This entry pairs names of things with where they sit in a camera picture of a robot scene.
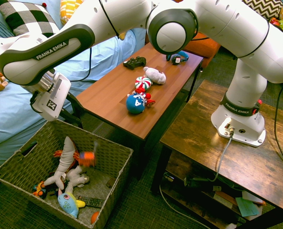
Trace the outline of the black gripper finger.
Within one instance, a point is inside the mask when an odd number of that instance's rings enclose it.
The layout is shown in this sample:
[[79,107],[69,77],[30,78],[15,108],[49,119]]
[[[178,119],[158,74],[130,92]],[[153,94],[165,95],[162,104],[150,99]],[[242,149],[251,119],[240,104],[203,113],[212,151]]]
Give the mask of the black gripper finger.
[[81,105],[79,101],[76,99],[76,97],[68,93],[66,96],[66,99],[71,103],[72,109],[73,109],[73,114],[74,115],[80,115],[81,114]]
[[64,108],[61,109],[60,117],[64,118],[65,121],[67,121],[70,124],[77,124],[77,126],[79,128],[82,128],[82,122],[79,118],[77,118],[76,116],[70,114],[67,110],[65,110]]

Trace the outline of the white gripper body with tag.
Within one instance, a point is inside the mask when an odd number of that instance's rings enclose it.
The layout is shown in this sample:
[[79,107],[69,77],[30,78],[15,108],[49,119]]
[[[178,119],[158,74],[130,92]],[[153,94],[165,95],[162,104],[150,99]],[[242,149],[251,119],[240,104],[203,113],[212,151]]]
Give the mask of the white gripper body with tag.
[[71,82],[61,73],[47,71],[34,91],[31,108],[47,121],[53,121],[60,115]]

